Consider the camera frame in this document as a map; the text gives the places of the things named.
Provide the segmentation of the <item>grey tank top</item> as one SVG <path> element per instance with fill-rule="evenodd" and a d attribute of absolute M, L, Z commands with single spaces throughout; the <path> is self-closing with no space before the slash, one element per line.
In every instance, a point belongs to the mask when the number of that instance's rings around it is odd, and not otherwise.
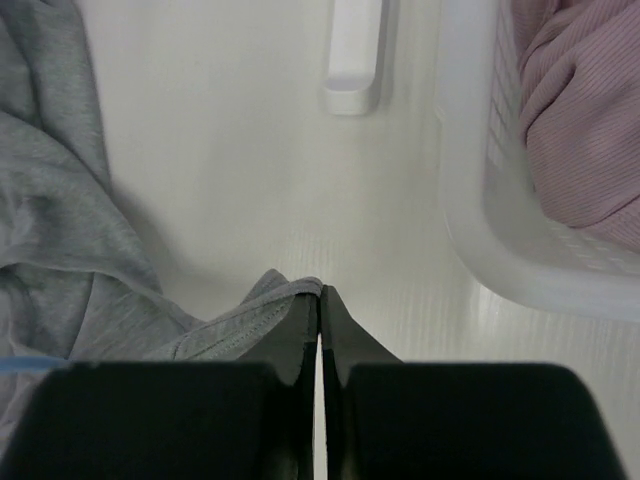
<path fill-rule="evenodd" d="M 167 299 L 112 197 L 82 18 L 70 1 L 1 5 L 1 354 L 231 360 L 316 278 L 266 272 L 203 321 Z"/>

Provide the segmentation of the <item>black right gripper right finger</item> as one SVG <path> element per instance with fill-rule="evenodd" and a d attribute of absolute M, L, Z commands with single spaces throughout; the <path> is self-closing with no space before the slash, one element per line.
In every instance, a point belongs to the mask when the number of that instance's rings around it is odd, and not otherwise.
<path fill-rule="evenodd" d="M 549 363 L 404 362 L 319 300 L 332 479 L 622 479 L 590 391 Z"/>

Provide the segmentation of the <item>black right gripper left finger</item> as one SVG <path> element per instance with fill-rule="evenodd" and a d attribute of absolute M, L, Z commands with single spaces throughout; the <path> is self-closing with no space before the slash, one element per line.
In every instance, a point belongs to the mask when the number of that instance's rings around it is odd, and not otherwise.
<path fill-rule="evenodd" d="M 5 479 L 310 479 L 317 299 L 234 361 L 75 363 L 35 390 Z"/>

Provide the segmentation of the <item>mauve pink tank top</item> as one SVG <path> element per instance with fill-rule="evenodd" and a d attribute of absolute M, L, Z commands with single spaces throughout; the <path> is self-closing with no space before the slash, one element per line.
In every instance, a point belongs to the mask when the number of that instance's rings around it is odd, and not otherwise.
<path fill-rule="evenodd" d="M 544 214 L 639 248 L 639 4 L 514 1 L 520 135 Z"/>

